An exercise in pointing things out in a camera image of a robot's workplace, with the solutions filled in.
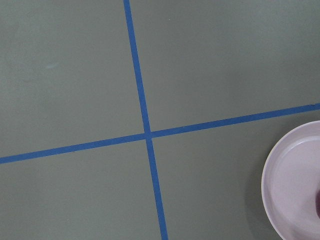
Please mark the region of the pink plate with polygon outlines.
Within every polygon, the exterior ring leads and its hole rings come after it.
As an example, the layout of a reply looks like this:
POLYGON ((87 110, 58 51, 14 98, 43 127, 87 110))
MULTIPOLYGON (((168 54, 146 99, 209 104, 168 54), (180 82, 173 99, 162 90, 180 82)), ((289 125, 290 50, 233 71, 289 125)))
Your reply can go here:
POLYGON ((318 240, 320 218, 315 195, 320 189, 320 122, 285 134, 266 158, 261 175, 265 213, 283 240, 318 240))

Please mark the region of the red apple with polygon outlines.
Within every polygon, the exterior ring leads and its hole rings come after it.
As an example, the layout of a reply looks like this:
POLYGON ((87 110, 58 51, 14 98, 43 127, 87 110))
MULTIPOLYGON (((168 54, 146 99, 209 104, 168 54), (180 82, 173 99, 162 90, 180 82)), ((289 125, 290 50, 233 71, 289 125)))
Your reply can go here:
POLYGON ((318 218, 320 218, 320 189, 315 194, 315 210, 318 218))

